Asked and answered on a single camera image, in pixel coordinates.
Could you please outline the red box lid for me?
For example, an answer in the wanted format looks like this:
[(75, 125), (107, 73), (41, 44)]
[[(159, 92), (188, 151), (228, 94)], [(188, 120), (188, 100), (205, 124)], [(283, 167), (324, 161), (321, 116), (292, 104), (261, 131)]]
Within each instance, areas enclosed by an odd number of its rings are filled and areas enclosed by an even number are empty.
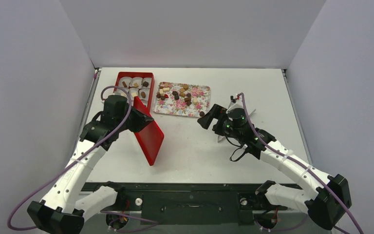
[(149, 166), (153, 166), (164, 141), (164, 133), (153, 120), (142, 131), (134, 133), (134, 135)]

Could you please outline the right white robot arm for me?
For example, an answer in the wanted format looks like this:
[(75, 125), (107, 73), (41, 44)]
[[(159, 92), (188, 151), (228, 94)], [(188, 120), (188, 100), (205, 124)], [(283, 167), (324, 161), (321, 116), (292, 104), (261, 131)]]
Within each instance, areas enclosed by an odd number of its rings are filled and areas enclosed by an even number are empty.
[(199, 113), (197, 122), (212, 131), (236, 140), (245, 154), (273, 166), (299, 188), (294, 189), (274, 181), (266, 181), (256, 190), (255, 201), (261, 208), (284, 206), (307, 214), (319, 227), (331, 230), (352, 205), (349, 183), (338, 174), (332, 176), (315, 169), (284, 147), (273, 135), (248, 122), (245, 110), (238, 106), (226, 109), (213, 105), (209, 112)]

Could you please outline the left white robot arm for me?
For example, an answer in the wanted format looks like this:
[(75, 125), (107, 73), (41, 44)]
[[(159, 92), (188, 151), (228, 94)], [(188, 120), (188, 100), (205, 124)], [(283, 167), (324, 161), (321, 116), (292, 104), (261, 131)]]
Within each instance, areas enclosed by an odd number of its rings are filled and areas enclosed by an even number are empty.
[(49, 234), (78, 234), (85, 221), (111, 206), (129, 207), (124, 187), (104, 182), (80, 199), (79, 194), (95, 165), (123, 131), (133, 132), (142, 149), (159, 148), (164, 134), (139, 98), (131, 104), (126, 97), (110, 95), (99, 111), (84, 126), (75, 153), (52, 188), (40, 200), (32, 201), (27, 213), (35, 226)]

